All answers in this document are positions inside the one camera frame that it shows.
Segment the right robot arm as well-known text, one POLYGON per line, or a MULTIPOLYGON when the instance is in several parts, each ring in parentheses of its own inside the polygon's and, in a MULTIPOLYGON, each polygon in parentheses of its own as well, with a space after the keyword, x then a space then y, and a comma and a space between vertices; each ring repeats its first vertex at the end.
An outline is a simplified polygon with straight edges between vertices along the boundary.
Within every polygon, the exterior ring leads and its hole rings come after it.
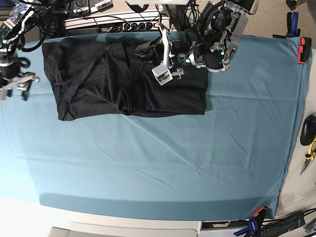
POLYGON ((40 79, 32 72, 23 72, 31 62, 19 57, 17 51, 31 52, 43 43, 50 29, 56 0, 18 0, 8 18, 0 26, 0 100, 4 101, 12 95, 12 90, 21 91, 23 100, 29 97, 33 82, 40 79), (25 34, 44 17, 48 17, 47 28, 36 46, 25 48, 25 34))

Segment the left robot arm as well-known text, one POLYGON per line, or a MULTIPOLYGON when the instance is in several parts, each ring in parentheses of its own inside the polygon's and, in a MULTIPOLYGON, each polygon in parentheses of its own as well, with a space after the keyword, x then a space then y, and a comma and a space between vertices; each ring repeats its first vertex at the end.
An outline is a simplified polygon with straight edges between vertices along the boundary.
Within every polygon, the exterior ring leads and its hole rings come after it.
POLYGON ((218 73, 229 69, 239 47, 248 16, 257 11, 257 0, 221 0, 208 2, 199 11, 194 0, 158 0, 170 25, 183 32, 184 42, 171 38, 171 29, 155 23, 160 36, 136 47, 135 55, 155 62, 152 73, 160 85, 184 75, 192 65, 218 73))

